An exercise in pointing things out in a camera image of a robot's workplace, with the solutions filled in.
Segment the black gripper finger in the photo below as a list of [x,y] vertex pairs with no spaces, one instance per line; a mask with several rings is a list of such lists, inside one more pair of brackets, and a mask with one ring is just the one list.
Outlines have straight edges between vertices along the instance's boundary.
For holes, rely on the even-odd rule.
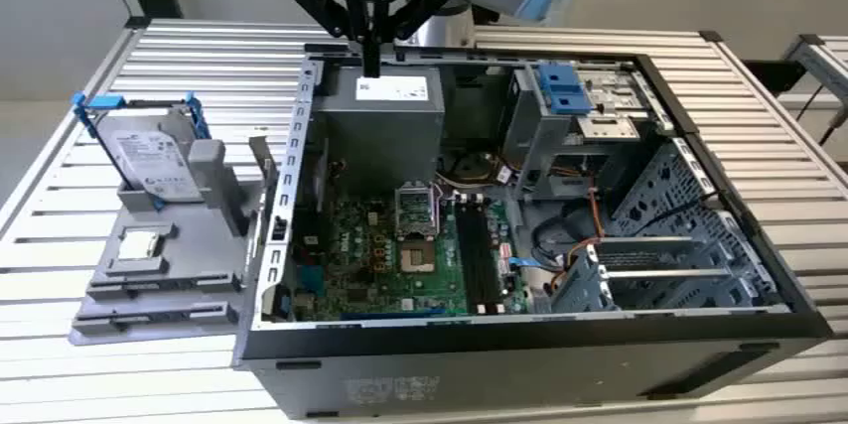
[[390,13],[390,0],[374,0],[371,29],[371,76],[381,77],[381,49],[395,40],[407,40],[449,0],[409,0]]
[[335,37],[347,37],[361,43],[362,71],[366,77],[374,77],[374,45],[367,39],[367,29],[357,24],[365,14],[351,12],[335,0],[295,0],[318,24]]

